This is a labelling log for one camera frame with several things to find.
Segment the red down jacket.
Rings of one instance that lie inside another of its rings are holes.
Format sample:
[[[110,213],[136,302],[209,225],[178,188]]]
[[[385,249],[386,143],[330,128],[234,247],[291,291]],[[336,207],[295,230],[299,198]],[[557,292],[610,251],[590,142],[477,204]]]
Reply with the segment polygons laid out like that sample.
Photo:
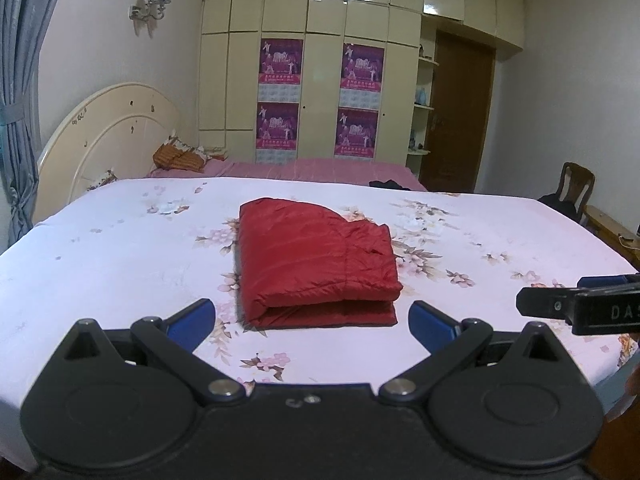
[[[240,208],[240,307],[261,330],[393,326],[402,285],[390,229],[315,204],[260,198]]]

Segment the wooden side table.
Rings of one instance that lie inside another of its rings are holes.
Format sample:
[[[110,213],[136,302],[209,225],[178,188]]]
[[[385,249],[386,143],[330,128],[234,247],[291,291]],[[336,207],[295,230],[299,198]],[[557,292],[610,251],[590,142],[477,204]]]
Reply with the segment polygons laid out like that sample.
[[[586,228],[609,248],[625,258],[636,270],[639,270],[640,244],[638,235],[631,233],[595,206],[587,205],[584,214]]]

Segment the brown wooden chair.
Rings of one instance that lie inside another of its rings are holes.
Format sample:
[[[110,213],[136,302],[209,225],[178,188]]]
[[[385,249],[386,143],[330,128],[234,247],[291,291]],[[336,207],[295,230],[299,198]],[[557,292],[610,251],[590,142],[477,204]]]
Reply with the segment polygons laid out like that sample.
[[[596,176],[589,169],[576,162],[566,162],[556,190],[541,196],[539,201],[570,220],[580,223],[595,183]]]

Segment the floral white bed sheet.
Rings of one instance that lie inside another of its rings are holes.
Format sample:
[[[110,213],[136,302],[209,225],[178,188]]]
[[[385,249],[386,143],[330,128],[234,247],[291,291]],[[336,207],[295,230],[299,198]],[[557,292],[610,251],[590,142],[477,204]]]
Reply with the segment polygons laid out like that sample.
[[[387,226],[402,285],[396,325],[245,327],[236,222],[243,204],[264,197]],[[208,298],[216,324],[196,353],[244,385],[378,387],[425,356],[408,329],[413,301],[513,332],[525,324],[515,307],[523,287],[572,287],[631,270],[582,226],[528,198],[247,178],[121,180],[40,221],[1,257],[1,455],[34,469],[18,411],[81,318],[126,328]]]

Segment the pink checked bedspread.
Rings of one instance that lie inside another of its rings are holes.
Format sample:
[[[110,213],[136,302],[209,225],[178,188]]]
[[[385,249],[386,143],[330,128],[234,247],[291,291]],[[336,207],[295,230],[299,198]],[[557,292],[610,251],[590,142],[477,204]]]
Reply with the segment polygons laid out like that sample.
[[[424,186],[404,166],[367,159],[296,159],[284,165],[255,164],[212,159],[202,171],[154,169],[150,178],[251,178],[368,186],[371,182],[393,181],[401,190],[424,192]]]

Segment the cream round headboard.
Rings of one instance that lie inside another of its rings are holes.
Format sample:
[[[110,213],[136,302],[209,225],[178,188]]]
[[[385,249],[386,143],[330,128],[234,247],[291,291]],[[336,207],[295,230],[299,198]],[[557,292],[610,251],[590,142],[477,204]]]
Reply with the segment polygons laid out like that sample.
[[[56,214],[100,178],[144,178],[170,136],[198,143],[198,133],[160,90],[140,82],[106,87],[78,104],[52,133],[38,160],[32,221]]]

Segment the lower right purple poster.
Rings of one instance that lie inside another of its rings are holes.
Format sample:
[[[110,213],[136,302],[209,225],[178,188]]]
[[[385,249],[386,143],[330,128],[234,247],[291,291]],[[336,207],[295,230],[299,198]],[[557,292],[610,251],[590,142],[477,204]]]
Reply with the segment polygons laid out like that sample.
[[[372,159],[378,132],[378,112],[340,107],[337,111],[335,157]]]

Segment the purple poster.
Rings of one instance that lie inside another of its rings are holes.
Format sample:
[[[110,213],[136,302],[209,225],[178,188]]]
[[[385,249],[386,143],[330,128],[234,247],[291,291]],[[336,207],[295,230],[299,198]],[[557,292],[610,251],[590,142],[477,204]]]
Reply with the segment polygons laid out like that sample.
[[[372,159],[378,132],[378,112],[340,107],[337,111],[335,157]]]
[[[258,150],[295,151],[298,104],[258,102],[255,132]]]
[[[303,54],[303,39],[262,38],[258,82],[300,84]]]
[[[341,88],[380,92],[385,50],[346,42],[343,46]]]

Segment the lower left purple poster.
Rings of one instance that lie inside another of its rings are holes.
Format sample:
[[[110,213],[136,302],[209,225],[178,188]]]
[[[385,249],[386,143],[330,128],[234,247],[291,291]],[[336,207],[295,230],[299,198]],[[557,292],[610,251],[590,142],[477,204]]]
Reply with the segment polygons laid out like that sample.
[[[258,102],[255,132],[258,150],[295,151],[298,104]]]

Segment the brown wooden door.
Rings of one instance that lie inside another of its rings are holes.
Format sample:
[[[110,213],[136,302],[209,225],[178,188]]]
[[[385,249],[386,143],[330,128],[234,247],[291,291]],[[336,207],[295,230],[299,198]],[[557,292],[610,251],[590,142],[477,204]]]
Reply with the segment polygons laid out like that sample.
[[[420,182],[432,192],[471,193],[484,151],[496,50],[438,32],[435,61]]]

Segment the upper right purple poster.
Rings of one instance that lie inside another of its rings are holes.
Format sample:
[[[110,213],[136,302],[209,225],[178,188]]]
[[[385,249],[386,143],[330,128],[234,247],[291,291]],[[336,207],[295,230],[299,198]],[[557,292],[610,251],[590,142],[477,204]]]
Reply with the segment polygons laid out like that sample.
[[[341,88],[380,92],[385,50],[346,42],[343,46]]]

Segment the upper left purple poster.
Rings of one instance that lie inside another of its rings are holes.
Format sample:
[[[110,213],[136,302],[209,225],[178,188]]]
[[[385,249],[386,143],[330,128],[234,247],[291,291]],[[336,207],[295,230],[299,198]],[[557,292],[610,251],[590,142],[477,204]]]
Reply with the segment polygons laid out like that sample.
[[[303,39],[262,38],[258,82],[300,84],[303,54]]]

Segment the cream built-in wardrobe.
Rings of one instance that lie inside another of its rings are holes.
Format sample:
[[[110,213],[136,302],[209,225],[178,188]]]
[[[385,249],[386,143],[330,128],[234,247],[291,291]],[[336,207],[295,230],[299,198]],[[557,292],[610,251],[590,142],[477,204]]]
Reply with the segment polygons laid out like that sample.
[[[409,155],[420,70],[433,67],[438,26],[492,44],[524,44],[524,0],[204,0],[198,133],[243,162],[333,158],[340,107],[378,112],[373,160]],[[258,82],[262,38],[303,39],[300,84]],[[385,50],[380,92],[341,88],[346,42]],[[258,150],[258,102],[297,103],[295,151]]]

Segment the grey blue curtain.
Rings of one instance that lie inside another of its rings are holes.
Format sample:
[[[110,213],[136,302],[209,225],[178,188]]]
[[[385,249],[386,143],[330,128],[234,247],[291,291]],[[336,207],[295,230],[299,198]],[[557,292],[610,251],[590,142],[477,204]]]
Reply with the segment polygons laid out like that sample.
[[[1,0],[1,181],[8,244],[32,228],[39,174],[39,55],[58,0]]]

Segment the silver wall lamp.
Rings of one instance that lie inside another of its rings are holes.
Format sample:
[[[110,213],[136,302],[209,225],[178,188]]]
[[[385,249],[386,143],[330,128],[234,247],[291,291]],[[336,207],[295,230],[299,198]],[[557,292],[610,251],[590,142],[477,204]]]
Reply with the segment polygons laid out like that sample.
[[[159,21],[165,16],[169,3],[171,0],[138,0],[137,4],[130,6],[129,18],[140,22]]]

